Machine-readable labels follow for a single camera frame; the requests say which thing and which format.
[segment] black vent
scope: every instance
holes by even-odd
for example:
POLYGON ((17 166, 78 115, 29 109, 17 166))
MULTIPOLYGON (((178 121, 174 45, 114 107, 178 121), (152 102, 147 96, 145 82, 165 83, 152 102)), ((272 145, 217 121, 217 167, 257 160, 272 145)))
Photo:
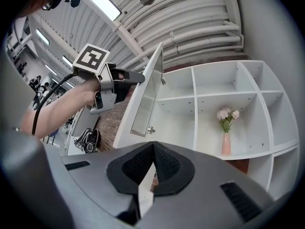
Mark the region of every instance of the black vent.
POLYGON ((123 173, 140 185, 153 163, 153 146, 142 150, 122 166, 123 173))
POLYGON ((74 170, 74 169, 78 169, 78 168, 82 168, 85 166, 89 166, 90 163, 87 161, 81 161, 81 162, 77 162, 77 163, 72 163, 72 164, 67 164, 65 165, 67 170, 74 170))
POLYGON ((166 181, 178 173, 180 163, 174 156, 169 155, 167 151, 157 145, 154 147, 154 154, 153 162, 159 182, 166 181))
POLYGON ((220 185, 220 187, 245 223, 262 212, 255 202, 236 183, 225 183, 220 185))

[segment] hinge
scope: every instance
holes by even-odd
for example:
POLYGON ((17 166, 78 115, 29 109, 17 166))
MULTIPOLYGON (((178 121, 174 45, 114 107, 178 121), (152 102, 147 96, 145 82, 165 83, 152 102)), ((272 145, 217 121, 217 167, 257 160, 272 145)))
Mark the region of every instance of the hinge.
POLYGON ((146 132, 146 133, 153 134, 155 131, 156 131, 156 130, 155 130, 152 126, 149 126, 149 125, 148 125, 147 132, 146 132))

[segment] brick wall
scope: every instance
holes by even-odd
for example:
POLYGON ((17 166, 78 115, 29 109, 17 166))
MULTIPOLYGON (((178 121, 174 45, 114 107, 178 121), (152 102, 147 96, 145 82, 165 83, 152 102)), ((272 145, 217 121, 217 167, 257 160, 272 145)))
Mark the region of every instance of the brick wall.
POLYGON ((111 150, 115 139, 115 135, 119 129, 121 120, 129 103, 129 100, 133 94, 135 87, 131 87, 125 101, 114 105, 112 110, 103 112, 95 125, 101 133, 101 143, 98 149, 100 151, 111 150))

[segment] metal bracket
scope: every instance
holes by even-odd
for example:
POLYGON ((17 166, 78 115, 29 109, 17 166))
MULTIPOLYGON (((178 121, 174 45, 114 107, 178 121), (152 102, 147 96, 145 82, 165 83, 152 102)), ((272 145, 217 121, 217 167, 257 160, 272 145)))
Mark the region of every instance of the metal bracket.
POLYGON ((149 125, 148 125, 147 132, 146 132, 146 133, 153 134, 154 132, 156 132, 156 130, 154 130, 154 128, 153 128, 152 126, 149 126, 149 125))
POLYGON ((171 35, 171 41, 175 45, 175 51, 177 54, 179 54, 180 52, 178 50, 178 43, 176 43, 174 40, 175 35, 174 35, 173 31, 170 32, 170 35, 171 35))

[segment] cabinet door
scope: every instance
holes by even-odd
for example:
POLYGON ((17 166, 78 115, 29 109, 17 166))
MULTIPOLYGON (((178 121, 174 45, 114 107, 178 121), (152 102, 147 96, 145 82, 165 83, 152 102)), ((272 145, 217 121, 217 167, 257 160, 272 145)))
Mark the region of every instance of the cabinet door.
POLYGON ((149 60, 143 75, 145 82, 139 83, 129 101, 113 147, 121 148, 145 142, 153 105, 163 74, 163 43, 161 42, 149 60))

